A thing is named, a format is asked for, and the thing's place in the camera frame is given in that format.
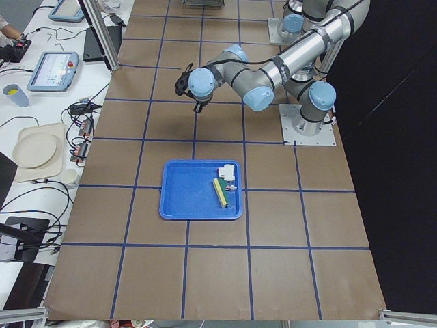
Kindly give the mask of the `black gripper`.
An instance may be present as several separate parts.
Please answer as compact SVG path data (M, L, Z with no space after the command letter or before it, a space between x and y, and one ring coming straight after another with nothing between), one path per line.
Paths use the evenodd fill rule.
M187 89L188 89L188 79L191 73L191 66L187 66L185 71L180 75L180 77L175 82L174 88L175 88L175 94L177 96L187 95ZM202 102L196 102L193 111L195 113L201 113L203 110L203 103Z

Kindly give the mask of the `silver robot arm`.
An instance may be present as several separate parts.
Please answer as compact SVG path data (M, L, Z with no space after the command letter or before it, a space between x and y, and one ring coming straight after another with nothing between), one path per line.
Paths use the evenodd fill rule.
M283 6L283 18L281 22L281 32L286 35L301 31L304 17L302 15L302 0L288 0Z
M228 84L243 103L263 111L273 101L278 87L301 105L292 116L293 129L305 136L317 135L337 97L334 87L315 75L325 77L342 44L364 23L369 1L288 1L282 26L291 41L275 56L251 62L243 49L233 44L199 68L187 66L175 82L175 93L195 100L199 113L213 93Z

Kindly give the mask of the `person's hand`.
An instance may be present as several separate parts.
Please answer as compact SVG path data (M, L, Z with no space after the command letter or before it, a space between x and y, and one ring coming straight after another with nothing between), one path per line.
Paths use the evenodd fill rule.
M9 22L7 22L2 16L0 16L0 26L1 26L1 33L7 37L14 40L21 39L22 32L17 30L15 27L13 27Z

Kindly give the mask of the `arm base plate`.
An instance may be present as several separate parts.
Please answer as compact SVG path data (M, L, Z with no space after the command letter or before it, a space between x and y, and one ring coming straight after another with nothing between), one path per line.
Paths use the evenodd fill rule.
M313 123L301 116L301 107L297 104L279 105L283 143L290 146L336 146L328 113L322 121Z
M281 18L269 18L268 19L268 34L270 43L273 45L289 45L290 39L286 36L286 31L282 29L283 20Z

